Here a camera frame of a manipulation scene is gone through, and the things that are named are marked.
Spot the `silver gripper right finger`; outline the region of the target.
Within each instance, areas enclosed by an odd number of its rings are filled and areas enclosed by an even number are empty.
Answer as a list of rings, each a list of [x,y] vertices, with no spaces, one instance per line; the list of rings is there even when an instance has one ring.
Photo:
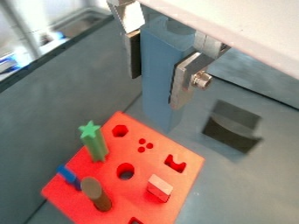
[[[195,88],[205,89],[211,84],[209,64],[225,53],[229,46],[200,31],[195,32],[193,52],[173,66],[169,105],[180,109],[192,98]]]

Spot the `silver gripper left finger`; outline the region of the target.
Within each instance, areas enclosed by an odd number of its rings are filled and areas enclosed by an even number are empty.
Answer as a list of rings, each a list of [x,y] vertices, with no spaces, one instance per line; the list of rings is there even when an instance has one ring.
[[[141,5],[136,0],[107,0],[107,5],[120,24],[128,74],[135,79],[141,74],[140,28],[145,24]]]

